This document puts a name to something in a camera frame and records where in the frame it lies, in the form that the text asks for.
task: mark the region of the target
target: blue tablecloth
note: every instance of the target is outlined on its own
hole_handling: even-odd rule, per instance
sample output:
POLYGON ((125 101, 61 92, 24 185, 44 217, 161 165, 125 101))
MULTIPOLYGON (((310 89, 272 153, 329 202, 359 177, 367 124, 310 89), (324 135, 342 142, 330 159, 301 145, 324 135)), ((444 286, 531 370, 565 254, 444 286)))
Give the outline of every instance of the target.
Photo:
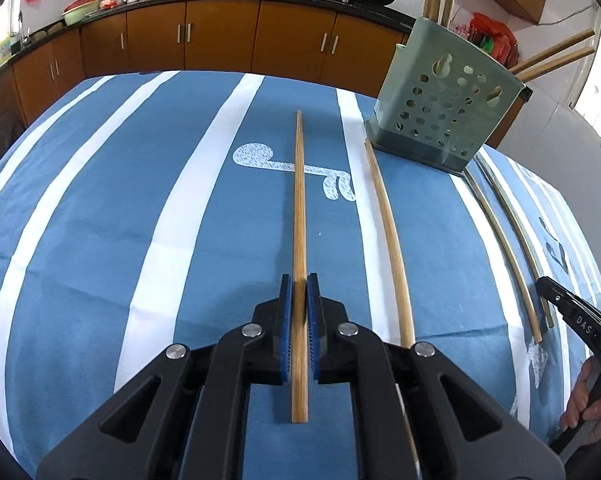
MULTIPOLYGON (((128 74, 82 82, 0 161, 0 437, 42 456, 172 341, 209 345, 292 270, 295 116, 305 127, 308 269, 350 318, 399 342, 389 258, 363 146, 373 100, 257 75, 128 74)), ((561 195, 483 154, 544 274, 601 309, 601 277, 561 195)), ((377 152, 417 337, 548 440, 586 350, 562 321, 535 345, 497 239, 465 183, 377 152)), ((494 193, 532 297, 532 275, 494 193)), ((250 397, 246 480, 357 478, 349 391, 250 397)))

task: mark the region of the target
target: hole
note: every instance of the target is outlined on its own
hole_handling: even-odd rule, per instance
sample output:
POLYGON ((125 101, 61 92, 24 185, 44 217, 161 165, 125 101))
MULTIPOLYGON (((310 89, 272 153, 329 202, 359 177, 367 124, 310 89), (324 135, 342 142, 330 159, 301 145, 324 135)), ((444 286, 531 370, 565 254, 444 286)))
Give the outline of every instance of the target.
POLYGON ((452 63, 452 56, 450 54, 443 54, 441 58, 436 61, 432 67, 432 73, 440 78, 444 78, 450 75, 450 64, 452 63))

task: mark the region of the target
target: white stripe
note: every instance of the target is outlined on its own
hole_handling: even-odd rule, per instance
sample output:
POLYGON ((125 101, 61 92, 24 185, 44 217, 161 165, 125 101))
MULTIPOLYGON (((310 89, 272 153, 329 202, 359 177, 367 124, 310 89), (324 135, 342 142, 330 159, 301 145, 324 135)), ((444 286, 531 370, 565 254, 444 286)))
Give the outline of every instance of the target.
MULTIPOLYGON (((501 187, 503 188, 505 195, 507 196, 510 204, 512 205, 514 212, 516 213, 516 216, 520 219, 521 225, 523 226, 525 233, 528 235, 530 243, 532 244, 534 252, 536 253, 536 257, 541 265, 541 272, 543 273, 543 275, 553 278, 554 275, 551 272, 551 267, 549 266, 549 262, 547 260, 547 256, 545 255, 545 251, 543 250, 543 246, 541 245, 541 241, 539 240, 538 235, 532 228, 532 225, 530 224, 527 215, 525 214, 523 208, 518 202, 518 199, 512 192, 512 189, 509 187, 509 184, 501 174, 500 170, 498 169, 498 166, 494 164, 485 148, 481 148, 481 155, 483 155, 485 163, 491 168, 495 178, 498 180, 501 187)), ((567 344, 567 325, 565 324, 565 321, 563 320, 562 316, 557 316, 557 320, 559 326, 559 333, 561 335, 561 363, 563 368, 563 409, 565 409, 567 407, 567 401, 569 400, 569 394, 571 393, 571 374, 569 371, 569 346, 567 344)))
POLYGON ((245 74, 184 165, 160 213, 122 341, 117 391, 174 339, 176 316, 202 216, 263 76, 245 74))
POLYGON ((9 159, 3 166, 3 169, 0 171, 0 192, 5 187, 7 181, 14 174, 16 168, 18 168, 20 163, 27 156, 27 153, 31 151, 31 149, 34 147, 34 144, 36 144, 36 142, 40 140, 40 138, 45 134, 45 132, 49 130, 65 112, 67 112, 70 108, 74 107, 76 104, 81 102, 85 97, 101 88, 101 86, 103 86, 107 81, 109 81, 113 77, 113 75, 108 75, 103 78, 100 78, 87 90, 75 97, 71 102, 63 106, 63 108, 58 110, 51 117, 48 117, 41 124, 36 126, 34 130, 23 139, 23 141, 14 150, 14 153, 12 153, 12 156, 9 157, 9 159))
POLYGON ((34 251, 45 232, 52 215, 67 188, 78 172, 90 158, 103 146, 104 142, 119 126, 140 107, 154 91, 178 72, 164 72, 156 76, 136 90, 120 108, 109 117, 103 125, 87 140, 69 159, 38 201, 32 216, 25 225, 18 245, 11 257, 7 272, 0 289, 0 439, 9 452, 14 454, 9 425, 7 421, 7 400, 5 399, 5 360, 7 345, 14 318, 16 302, 20 295, 25 271, 34 251))
POLYGON ((507 336, 512 349, 512 362, 514 364, 514 381, 516 382, 517 397, 517 419, 524 425, 530 427, 530 372, 529 359, 527 357, 527 346, 525 344, 525 331, 521 314, 518 310, 514 283, 507 268, 507 263, 501 251, 497 236, 492 226, 487 221, 485 212, 479 202, 472 195, 465 181, 457 176, 450 175, 452 182, 458 191, 471 219, 474 221, 483 244, 487 251, 489 266, 494 274, 494 282, 497 286, 503 316, 507 323, 507 336))
POLYGON ((389 250, 383 229, 381 208, 376 197, 367 152, 365 124, 358 107, 356 94, 337 89, 338 106, 343 121, 343 134, 349 168, 352 173, 358 220, 363 236, 363 257, 367 277, 367 294, 372 315, 372 330, 383 339, 401 344, 399 310, 394 282, 391 278, 389 250))

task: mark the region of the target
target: countertop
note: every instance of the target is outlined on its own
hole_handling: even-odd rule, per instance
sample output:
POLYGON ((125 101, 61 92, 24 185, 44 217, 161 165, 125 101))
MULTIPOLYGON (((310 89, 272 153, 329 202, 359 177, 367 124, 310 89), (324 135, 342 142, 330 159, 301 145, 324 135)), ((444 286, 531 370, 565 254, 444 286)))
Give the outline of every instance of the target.
MULTIPOLYGON (((26 48, 18 51, 14 54, 7 62, 0 66, 0 73, 5 70, 11 64, 17 62, 21 57, 26 56, 29 52, 35 50, 36 48, 44 45, 48 41, 57 38, 61 34, 68 32, 69 30, 73 30, 77 27, 82 27, 83 25, 87 25, 87 23, 94 22, 96 20, 100 20, 101 18, 106 18, 108 16, 113 16, 114 14, 118 14, 119 12, 129 12, 135 9, 142 9, 143 7, 149 7, 153 5, 160 4, 168 4, 174 2, 187 2, 191 0, 141 0, 134 4, 122 5, 116 7, 115 9, 103 10, 98 12, 97 14, 81 21, 75 23, 74 25, 69 25, 67 27, 63 27, 61 30, 54 32, 53 34, 49 34, 42 40, 36 41, 35 43, 27 46, 26 48)), ((302 4, 310 7, 318 7, 320 9, 333 10, 334 12, 339 12, 340 14, 348 14, 350 16, 354 16, 356 18, 362 18, 372 23, 376 23, 377 25, 383 25, 385 27, 393 28, 399 32, 410 33, 414 23, 416 21, 415 18, 408 16, 407 14, 403 14, 394 9, 389 9, 389 7, 382 6, 374 6, 363 2, 357 2, 356 0, 263 0, 268 2, 287 2, 287 3, 296 3, 302 4)), ((54 23, 50 23, 49 26, 45 27, 45 29, 50 28, 54 23)))

